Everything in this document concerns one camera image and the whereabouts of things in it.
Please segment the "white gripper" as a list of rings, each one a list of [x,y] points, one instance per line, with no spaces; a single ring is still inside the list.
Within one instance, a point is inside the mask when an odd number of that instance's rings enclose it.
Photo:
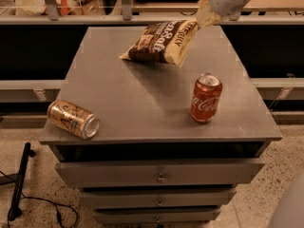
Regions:
[[[216,25],[243,8],[243,0],[199,0],[198,29]]]

